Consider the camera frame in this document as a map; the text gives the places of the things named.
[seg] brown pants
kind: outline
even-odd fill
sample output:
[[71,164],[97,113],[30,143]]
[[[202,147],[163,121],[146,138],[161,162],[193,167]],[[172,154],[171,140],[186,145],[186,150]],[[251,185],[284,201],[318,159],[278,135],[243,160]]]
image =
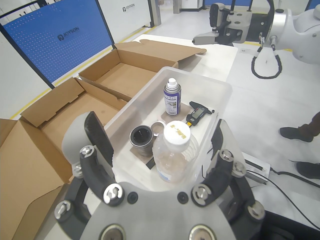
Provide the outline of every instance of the brown pants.
[[299,127],[300,133],[306,137],[314,137],[320,134],[320,112],[313,118],[311,123]]

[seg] open cardboard box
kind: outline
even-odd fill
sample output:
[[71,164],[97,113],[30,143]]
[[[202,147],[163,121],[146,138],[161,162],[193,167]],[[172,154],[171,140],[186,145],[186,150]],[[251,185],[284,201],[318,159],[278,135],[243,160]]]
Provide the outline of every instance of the open cardboard box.
[[80,72],[79,76],[127,102],[161,68],[178,68],[178,61],[207,51],[147,39],[115,46],[117,49]]
[[105,125],[127,102],[71,78],[27,108],[0,119],[0,239],[34,239],[72,176],[61,142],[73,120],[95,111]]

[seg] black shoe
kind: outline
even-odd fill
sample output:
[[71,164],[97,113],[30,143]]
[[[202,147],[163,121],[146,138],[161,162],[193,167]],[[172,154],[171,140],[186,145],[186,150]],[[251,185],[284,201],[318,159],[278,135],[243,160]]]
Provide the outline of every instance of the black shoe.
[[320,164],[309,162],[297,162],[297,171],[306,178],[320,179]]
[[310,143],[313,140],[313,137],[305,137],[301,135],[298,128],[294,127],[282,127],[279,129],[280,135],[288,139],[299,139],[301,141],[305,141]]

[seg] spray can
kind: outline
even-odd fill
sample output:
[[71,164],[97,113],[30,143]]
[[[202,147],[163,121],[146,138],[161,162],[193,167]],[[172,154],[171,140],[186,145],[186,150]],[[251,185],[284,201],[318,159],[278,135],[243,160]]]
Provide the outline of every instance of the spray can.
[[178,115],[181,108],[181,86],[174,78],[170,78],[163,92],[165,111],[170,116]]

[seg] white spray cap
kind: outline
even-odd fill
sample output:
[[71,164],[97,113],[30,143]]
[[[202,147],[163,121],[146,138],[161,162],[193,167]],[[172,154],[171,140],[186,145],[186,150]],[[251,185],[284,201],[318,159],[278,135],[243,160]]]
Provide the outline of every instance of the white spray cap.
[[178,85],[178,83],[177,83],[177,81],[176,81],[174,78],[170,78],[169,81],[168,81],[168,83],[167,83],[167,87],[168,87],[169,89],[174,89],[174,88],[177,87],[177,85]]
[[182,153],[190,143],[191,131],[182,121],[171,121],[163,130],[164,142],[172,152]]

